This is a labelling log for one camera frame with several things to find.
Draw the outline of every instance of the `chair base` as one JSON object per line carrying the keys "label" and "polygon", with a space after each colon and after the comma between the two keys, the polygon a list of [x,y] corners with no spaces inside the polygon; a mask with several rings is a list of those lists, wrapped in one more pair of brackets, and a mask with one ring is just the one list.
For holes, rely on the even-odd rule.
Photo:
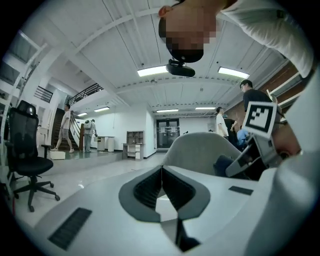
{"label": "chair base", "polygon": [[57,201],[60,200],[60,197],[57,195],[56,192],[53,192],[53,191],[43,187],[45,185],[50,184],[50,187],[53,188],[54,184],[51,181],[37,182],[38,180],[37,180],[36,176],[31,176],[30,179],[31,179],[31,181],[29,182],[28,185],[23,186],[21,188],[16,189],[15,191],[13,191],[14,197],[16,199],[19,199],[18,193],[30,191],[29,198],[28,198],[28,207],[29,207],[30,212],[35,211],[34,207],[31,204],[32,204],[32,199],[34,198],[34,194],[37,191],[42,191],[44,193],[54,195],[55,200],[57,200]]}

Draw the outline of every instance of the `black shirt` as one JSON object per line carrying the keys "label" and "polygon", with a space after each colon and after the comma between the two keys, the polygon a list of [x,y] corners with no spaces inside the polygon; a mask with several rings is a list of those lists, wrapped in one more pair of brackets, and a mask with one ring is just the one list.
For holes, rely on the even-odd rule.
{"label": "black shirt", "polygon": [[249,102],[272,102],[267,94],[260,90],[247,90],[243,94],[244,111],[247,112]]}
{"label": "black shirt", "polygon": [[229,137],[230,137],[230,136],[236,136],[236,132],[235,132],[234,129],[233,129],[233,131],[230,131],[232,125],[235,123],[235,120],[226,118],[226,119],[224,119],[224,123],[225,123],[225,126],[226,126],[227,129],[228,129]]}

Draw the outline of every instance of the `doorway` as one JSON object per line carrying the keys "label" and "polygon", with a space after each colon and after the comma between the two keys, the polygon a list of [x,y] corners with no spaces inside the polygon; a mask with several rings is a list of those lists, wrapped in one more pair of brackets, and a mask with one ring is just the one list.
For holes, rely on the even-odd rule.
{"label": "doorway", "polygon": [[156,137],[158,149],[168,149],[180,136],[179,119],[157,120]]}

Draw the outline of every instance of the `brick wall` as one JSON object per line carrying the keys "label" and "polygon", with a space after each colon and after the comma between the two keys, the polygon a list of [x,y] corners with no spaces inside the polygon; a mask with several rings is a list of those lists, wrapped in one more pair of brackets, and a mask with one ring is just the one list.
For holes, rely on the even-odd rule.
{"label": "brick wall", "polygon": [[[267,90],[271,92],[278,86],[282,85],[285,81],[287,81],[290,77],[297,73],[297,69],[295,66],[289,62],[286,66],[284,66],[278,73],[276,73],[269,81],[267,81],[263,86],[259,88],[260,91],[267,93]],[[277,100],[279,103],[291,98],[299,92],[302,92],[305,88],[304,82],[300,82],[295,87],[286,91],[285,93],[279,95]],[[286,107],[282,109],[283,113],[286,113],[290,107]],[[240,129],[240,125],[244,122],[246,112],[244,108],[244,102],[240,102],[235,105],[233,108],[229,109],[226,114],[228,118],[236,120],[238,125],[235,127],[236,131]]]}

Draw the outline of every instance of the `door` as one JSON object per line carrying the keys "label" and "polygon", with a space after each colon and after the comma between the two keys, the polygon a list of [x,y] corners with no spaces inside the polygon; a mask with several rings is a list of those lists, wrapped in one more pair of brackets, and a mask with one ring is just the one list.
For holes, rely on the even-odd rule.
{"label": "door", "polygon": [[157,147],[168,149],[180,136],[179,119],[156,121]]}

